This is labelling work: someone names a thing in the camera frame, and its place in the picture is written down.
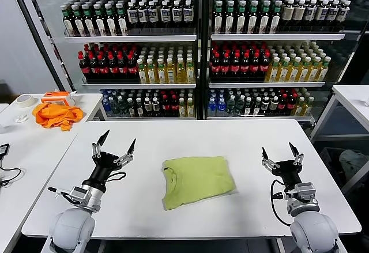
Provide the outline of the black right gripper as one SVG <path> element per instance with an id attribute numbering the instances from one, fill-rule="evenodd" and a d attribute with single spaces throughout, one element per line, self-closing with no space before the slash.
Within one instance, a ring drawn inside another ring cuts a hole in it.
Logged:
<path id="1" fill-rule="evenodd" d="M 295 160 L 286 160 L 274 162 L 269 157 L 265 150 L 262 148 L 262 165 L 270 172 L 273 172 L 274 176 L 282 178 L 286 187 L 294 187 L 296 184 L 302 183 L 299 173 L 302 171 L 302 162 L 304 154 L 300 153 L 292 143 L 289 143 L 292 154 Z"/>

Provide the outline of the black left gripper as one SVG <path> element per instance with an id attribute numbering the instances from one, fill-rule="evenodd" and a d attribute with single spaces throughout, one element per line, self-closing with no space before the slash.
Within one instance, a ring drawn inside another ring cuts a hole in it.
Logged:
<path id="1" fill-rule="evenodd" d="M 95 163 L 95 168 L 90 177 L 82 182 L 82 185 L 87 185 L 100 191 L 106 191 L 106 182 L 113 171 L 121 169 L 121 166 L 127 165 L 134 158 L 133 153 L 136 139 L 131 143 L 127 153 L 121 157 L 111 153 L 101 152 L 101 147 L 107 139 L 109 132 L 107 130 L 99 137 L 96 143 L 92 144 L 92 160 Z"/>

